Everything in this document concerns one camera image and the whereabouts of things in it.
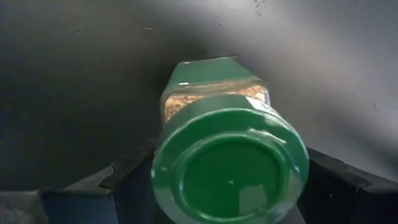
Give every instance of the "jar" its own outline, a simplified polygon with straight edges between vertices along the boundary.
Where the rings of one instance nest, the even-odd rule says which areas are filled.
[[[231,58],[180,63],[161,102],[152,185],[175,223],[273,223],[294,206],[308,154],[250,71]]]

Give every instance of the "granules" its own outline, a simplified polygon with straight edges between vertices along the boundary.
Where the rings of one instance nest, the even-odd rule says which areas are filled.
[[[235,81],[210,83],[207,85],[182,86],[175,90],[164,103],[163,120],[166,123],[184,106],[206,96],[219,94],[238,94],[249,96],[269,104],[267,88],[259,82]]]

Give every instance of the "green plastic cap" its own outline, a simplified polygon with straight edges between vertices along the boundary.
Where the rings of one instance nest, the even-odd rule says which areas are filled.
[[[165,125],[152,165],[156,199],[176,223],[278,221],[307,176],[297,132],[269,106],[241,95],[181,109]]]

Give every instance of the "jar lid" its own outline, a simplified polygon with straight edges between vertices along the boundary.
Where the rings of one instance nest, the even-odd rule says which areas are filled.
[[[152,180],[159,205],[176,223],[264,223],[295,203],[308,156],[289,124],[252,101],[204,98],[165,125]],[[287,198],[292,181],[301,187]]]

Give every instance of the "gray wall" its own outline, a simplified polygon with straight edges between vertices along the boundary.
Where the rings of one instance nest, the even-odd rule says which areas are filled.
[[[160,131],[174,65],[263,78],[309,147],[398,181],[398,1],[0,2],[0,189],[64,187]]]

